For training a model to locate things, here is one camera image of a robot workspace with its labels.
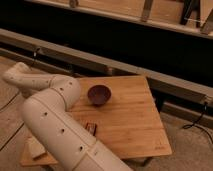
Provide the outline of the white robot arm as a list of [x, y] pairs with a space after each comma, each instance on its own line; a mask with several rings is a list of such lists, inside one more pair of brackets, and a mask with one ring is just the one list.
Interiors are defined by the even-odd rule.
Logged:
[[102, 142], [91, 135], [67, 111], [79, 99], [79, 82], [67, 75], [33, 74], [18, 62], [3, 80], [35, 93], [28, 97], [21, 116], [39, 142], [66, 171], [133, 171]]

